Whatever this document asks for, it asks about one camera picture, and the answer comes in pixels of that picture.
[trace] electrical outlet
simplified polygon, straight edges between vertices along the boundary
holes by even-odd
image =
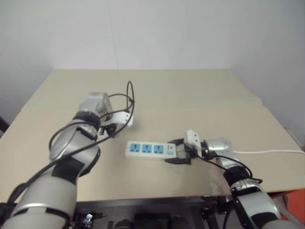
[[[151,153],[152,145],[143,144],[142,145],[142,153]]]
[[[139,152],[140,151],[140,144],[131,144],[130,151]]]
[[[155,154],[163,154],[164,153],[164,148],[163,148],[163,146],[160,146],[160,145],[154,145],[153,146],[153,152]]]
[[[160,159],[177,157],[175,144],[136,141],[127,143],[125,155],[127,157]]]

